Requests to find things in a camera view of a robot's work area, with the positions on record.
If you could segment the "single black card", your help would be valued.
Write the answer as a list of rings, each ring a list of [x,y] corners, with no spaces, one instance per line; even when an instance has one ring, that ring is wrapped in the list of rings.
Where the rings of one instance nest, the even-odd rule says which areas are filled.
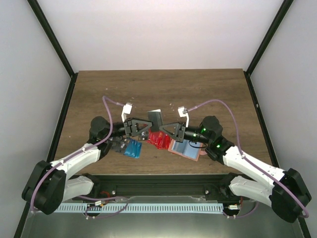
[[[158,132],[159,127],[163,124],[161,109],[148,111],[148,119],[152,122],[151,132]]]

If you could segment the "pink leather card holder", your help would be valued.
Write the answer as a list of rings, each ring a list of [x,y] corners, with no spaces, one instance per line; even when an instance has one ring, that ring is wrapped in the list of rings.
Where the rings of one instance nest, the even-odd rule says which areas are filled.
[[[192,161],[198,161],[200,156],[207,154],[204,148],[205,145],[203,143],[190,142],[189,140],[184,140],[183,142],[172,140],[168,151]]]

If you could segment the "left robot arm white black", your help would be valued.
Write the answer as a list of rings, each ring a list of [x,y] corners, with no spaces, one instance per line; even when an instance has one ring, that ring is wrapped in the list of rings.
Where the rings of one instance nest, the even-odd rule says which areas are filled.
[[[92,119],[88,141],[70,155],[56,161],[38,162],[23,191],[22,199],[33,209],[49,215],[71,198],[85,195],[90,200],[100,197],[101,187],[90,175],[73,176],[86,166],[104,158],[115,139],[135,137],[152,126],[149,120],[128,118],[112,123],[102,116]]]

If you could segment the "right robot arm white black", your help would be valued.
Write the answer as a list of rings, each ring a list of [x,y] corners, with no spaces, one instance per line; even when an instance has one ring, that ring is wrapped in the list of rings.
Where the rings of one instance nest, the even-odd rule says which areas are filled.
[[[159,128],[176,142],[188,140],[205,144],[209,158],[245,174],[245,177],[234,176],[220,187],[224,199],[230,200],[234,196],[253,199],[269,206],[289,223],[309,216],[306,206],[312,196],[301,174],[293,168],[286,171],[266,164],[242,151],[222,136],[223,128],[215,116],[205,117],[199,126],[175,122]]]

